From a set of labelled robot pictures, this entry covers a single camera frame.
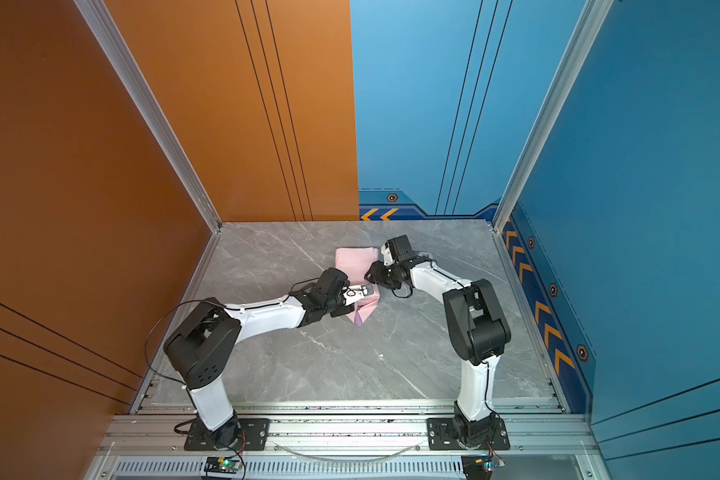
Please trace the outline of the purple wrapping paper sheet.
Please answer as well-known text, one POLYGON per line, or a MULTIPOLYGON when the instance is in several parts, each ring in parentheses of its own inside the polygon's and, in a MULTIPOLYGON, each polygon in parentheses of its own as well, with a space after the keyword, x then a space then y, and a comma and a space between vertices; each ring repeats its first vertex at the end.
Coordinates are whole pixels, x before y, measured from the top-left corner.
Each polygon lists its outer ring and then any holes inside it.
MULTIPOLYGON (((379 250, 368 248, 338 248, 335 253, 335 267, 343 271, 352 287, 367 286, 365 274, 371 265, 379 259, 379 250)), ((376 310, 380 294, 375 290, 354 304, 355 309, 348 315, 356 326, 362 326, 376 310)))

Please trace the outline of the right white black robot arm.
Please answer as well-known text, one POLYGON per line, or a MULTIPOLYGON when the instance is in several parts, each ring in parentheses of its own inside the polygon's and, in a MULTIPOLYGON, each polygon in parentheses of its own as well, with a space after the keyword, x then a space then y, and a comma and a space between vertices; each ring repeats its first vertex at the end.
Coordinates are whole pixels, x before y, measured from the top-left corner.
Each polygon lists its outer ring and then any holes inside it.
POLYGON ((461 360, 460 390, 453 428, 466 449, 507 450, 506 424, 494 408, 493 393, 501 355, 512 333, 493 285, 467 280, 440 268, 431 256, 413 249, 407 236, 392 238, 381 249, 365 279, 396 293, 406 286, 441 302, 448 336, 461 360))

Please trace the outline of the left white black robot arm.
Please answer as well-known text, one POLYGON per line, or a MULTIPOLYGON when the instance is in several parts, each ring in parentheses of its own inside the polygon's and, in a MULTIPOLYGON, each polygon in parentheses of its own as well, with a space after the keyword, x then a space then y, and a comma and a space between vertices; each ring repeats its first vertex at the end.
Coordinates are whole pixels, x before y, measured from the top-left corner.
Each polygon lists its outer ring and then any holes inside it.
POLYGON ((347 274, 331 267, 273 300, 241 305, 214 297, 199 300, 163 344, 196 410, 190 431, 209 448, 239 449, 243 427, 222 379, 234 347, 252 337, 311 325, 327 315, 347 315, 374 293, 372 285, 351 285, 347 274))

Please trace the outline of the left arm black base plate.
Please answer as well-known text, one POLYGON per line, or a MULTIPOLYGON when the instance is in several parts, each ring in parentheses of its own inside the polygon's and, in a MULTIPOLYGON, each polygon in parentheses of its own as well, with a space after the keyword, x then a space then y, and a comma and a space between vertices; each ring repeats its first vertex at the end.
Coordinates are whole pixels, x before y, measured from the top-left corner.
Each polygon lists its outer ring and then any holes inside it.
POLYGON ((189 423, 185 451, 260 452, 265 449, 270 430, 268 418, 231 418, 216 431, 195 418, 189 423))

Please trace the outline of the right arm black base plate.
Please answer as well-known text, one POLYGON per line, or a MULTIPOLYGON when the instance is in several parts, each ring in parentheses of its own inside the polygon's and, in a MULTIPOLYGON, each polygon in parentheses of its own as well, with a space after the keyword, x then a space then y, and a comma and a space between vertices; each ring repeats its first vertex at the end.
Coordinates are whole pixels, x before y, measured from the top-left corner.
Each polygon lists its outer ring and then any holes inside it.
POLYGON ((477 422, 459 418, 428 418, 427 439, 430 450, 493 450, 511 448, 509 432, 503 419, 488 417, 477 422))

